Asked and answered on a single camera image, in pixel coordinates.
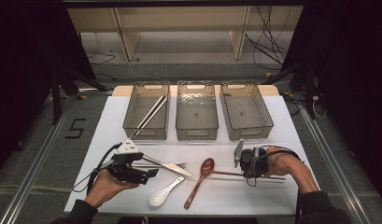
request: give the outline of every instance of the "plastic storage bin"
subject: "plastic storage bin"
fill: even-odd
[[[230,140],[269,135],[274,124],[255,81],[223,82],[220,100]]]
[[[152,107],[162,97],[167,100],[156,112],[143,129],[139,128],[141,121],[146,117]],[[134,132],[140,131],[134,140],[165,140],[167,139],[167,122],[170,105],[169,82],[136,82],[127,108],[123,129],[130,137]]]
[[[179,81],[177,93],[177,139],[215,140],[218,114],[212,81]]]

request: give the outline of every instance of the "wooden spoon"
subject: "wooden spoon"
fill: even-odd
[[[202,180],[211,174],[211,171],[214,170],[214,160],[211,158],[208,158],[202,163],[202,166],[200,167],[200,178],[196,183],[196,186],[194,186],[193,191],[190,194],[190,197],[185,202],[184,207],[189,208],[191,206],[191,202],[193,201],[194,196],[196,195],[197,190],[199,189],[200,183],[202,183]]]

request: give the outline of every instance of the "black sleeve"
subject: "black sleeve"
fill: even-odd
[[[302,212],[301,224],[351,224],[345,211],[333,207],[326,192],[301,194],[298,200]]]
[[[51,224],[90,224],[97,209],[82,200],[76,200],[68,217],[54,220]]]

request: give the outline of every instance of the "white tabletop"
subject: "white tabletop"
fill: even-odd
[[[96,128],[89,151],[79,171],[75,183],[86,177],[95,168],[106,151],[127,138],[122,123],[130,97],[110,96]],[[281,96],[263,96],[274,128],[266,139],[246,140],[244,148],[276,145],[294,150],[310,167],[304,149],[293,126],[290,114]],[[149,195],[169,186],[179,174],[160,169],[156,177],[150,178],[147,185],[125,190],[99,208],[99,213],[121,216],[147,217],[257,217],[293,216],[295,214],[297,185],[290,175],[286,180],[258,179],[256,187],[250,187],[241,176],[210,175],[201,184],[189,209],[184,208],[193,187],[200,176],[200,166],[207,158],[215,161],[214,170],[240,173],[240,167],[233,167],[233,152],[238,141],[230,141],[219,97],[218,137],[215,141],[179,142],[176,133],[176,96],[171,97],[168,137],[165,141],[134,141],[146,155],[164,162],[186,162],[186,170],[194,178],[185,180],[172,189],[167,200],[159,207],[149,205]],[[78,186],[81,189],[87,182]],[[83,200],[86,192],[72,192],[65,212],[70,212],[76,199]]]

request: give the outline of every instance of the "hand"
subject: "hand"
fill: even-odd
[[[266,152],[281,150],[280,147],[268,147]],[[287,175],[290,174],[298,184],[301,193],[318,191],[318,186],[310,172],[310,169],[301,161],[289,153],[277,153],[269,156],[269,170],[263,174]]]
[[[104,169],[97,176],[85,202],[98,208],[103,203],[111,200],[119,192],[125,189],[134,189],[138,186],[138,184],[119,181],[108,170]]]

